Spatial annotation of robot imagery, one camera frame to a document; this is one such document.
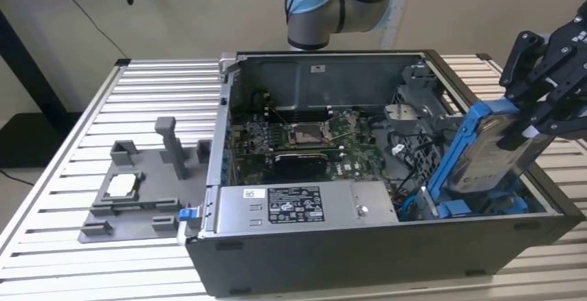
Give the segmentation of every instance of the aluminum slat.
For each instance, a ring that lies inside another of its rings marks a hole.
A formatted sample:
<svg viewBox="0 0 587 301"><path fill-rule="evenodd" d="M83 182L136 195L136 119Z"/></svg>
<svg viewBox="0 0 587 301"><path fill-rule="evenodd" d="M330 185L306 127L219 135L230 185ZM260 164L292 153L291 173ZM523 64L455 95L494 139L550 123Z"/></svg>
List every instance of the aluminum slat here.
<svg viewBox="0 0 587 301"><path fill-rule="evenodd" d="M482 99L502 96L499 67L475 55L445 59ZM3 300L212 300L175 238L80 244L78 237L111 164L114 140L132 139L139 149L163 148L152 129L160 116L176 117L184 145L195 146L199 139L211 137L219 90L216 64L215 60L132 60L118 84L107 90L112 95L78 138L67 161L60 163L0 257L0 278L7 279L0 283ZM586 148L577 142L557 140L538 163L587 213ZM279 297L291 301L577 301L587 298L587 221L554 245L527 249L491 278L286 293Z"/></svg>

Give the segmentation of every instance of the warning label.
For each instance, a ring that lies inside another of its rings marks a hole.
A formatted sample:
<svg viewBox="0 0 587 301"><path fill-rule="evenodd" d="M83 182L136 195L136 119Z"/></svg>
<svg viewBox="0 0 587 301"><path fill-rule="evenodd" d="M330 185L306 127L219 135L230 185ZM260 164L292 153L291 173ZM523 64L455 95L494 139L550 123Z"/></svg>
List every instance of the warning label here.
<svg viewBox="0 0 587 301"><path fill-rule="evenodd" d="M268 221L271 223L303 223L324 221L320 188L270 188Z"/></svg>

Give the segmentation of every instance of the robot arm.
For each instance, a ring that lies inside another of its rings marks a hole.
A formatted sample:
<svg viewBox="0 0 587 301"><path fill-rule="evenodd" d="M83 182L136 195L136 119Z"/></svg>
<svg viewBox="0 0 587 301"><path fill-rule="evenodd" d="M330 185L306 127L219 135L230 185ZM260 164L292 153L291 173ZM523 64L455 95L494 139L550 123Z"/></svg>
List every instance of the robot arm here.
<svg viewBox="0 0 587 301"><path fill-rule="evenodd" d="M318 50L332 33L367 32L386 16L391 0L287 0L288 43L295 49Z"/></svg>
<svg viewBox="0 0 587 301"><path fill-rule="evenodd" d="M439 212L447 202L467 208L471 197L490 209L506 198L506 211L523 212L518 177L555 137L587 136L586 19L587 2L549 39L531 31L518 35L501 77L505 98L470 108L427 185Z"/></svg>

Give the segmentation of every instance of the black base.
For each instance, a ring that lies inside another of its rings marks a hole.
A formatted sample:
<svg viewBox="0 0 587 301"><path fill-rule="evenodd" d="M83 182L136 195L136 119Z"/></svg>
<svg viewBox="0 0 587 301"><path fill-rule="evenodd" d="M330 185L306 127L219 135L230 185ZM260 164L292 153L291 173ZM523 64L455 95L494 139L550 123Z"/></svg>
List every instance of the black base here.
<svg viewBox="0 0 587 301"><path fill-rule="evenodd" d="M72 127L82 113L70 113ZM0 130L0 168L46 167L67 135L48 124L43 113L16 114Z"/></svg>

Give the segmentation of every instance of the blue drive bracket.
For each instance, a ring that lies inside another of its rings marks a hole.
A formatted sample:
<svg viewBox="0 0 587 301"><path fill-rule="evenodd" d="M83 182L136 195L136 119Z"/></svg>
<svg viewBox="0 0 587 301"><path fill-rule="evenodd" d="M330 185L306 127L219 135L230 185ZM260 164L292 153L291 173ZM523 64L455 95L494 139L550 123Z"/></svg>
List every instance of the blue drive bracket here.
<svg viewBox="0 0 587 301"><path fill-rule="evenodd" d="M513 113L518 113L518 108L507 99L477 103L471 106L451 147L449 148L447 155L442 158L442 162L428 183L427 189L434 201L441 197L441 189L453 169L455 168L461 156L467 150L467 147L475 143L479 137L478 126L483 119L491 115Z"/></svg>

